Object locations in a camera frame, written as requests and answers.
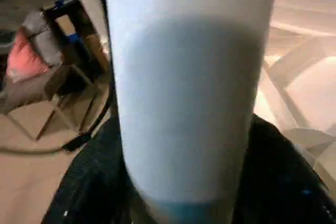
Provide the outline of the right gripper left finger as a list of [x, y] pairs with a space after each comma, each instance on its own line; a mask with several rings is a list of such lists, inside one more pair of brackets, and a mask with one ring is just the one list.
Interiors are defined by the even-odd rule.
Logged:
[[130, 182], [118, 119], [108, 119], [75, 156], [42, 223], [130, 223]]

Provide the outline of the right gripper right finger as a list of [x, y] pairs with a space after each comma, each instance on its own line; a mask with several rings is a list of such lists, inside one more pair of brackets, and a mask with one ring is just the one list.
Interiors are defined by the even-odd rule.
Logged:
[[253, 115], [233, 223], [335, 223], [325, 183], [271, 123]]

